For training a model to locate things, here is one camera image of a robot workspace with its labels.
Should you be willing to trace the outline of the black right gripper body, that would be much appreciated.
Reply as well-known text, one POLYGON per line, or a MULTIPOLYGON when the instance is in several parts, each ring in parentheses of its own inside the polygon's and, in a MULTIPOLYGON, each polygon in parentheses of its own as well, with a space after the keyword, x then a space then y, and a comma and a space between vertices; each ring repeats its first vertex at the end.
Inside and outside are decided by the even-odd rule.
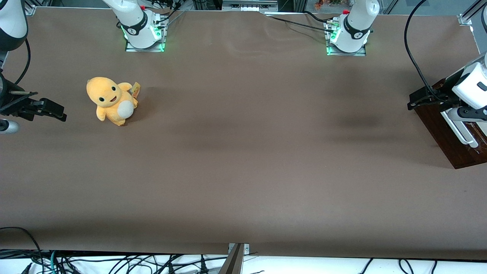
POLYGON ((1 115, 3 116, 17 116, 17 111, 7 111, 4 110, 3 107, 5 107, 7 104, 9 104, 11 101, 15 99, 14 95, 10 94, 10 91, 17 91, 18 86, 11 82, 10 80, 7 80, 2 72, 0 73, 0 107, 1 107, 1 115))

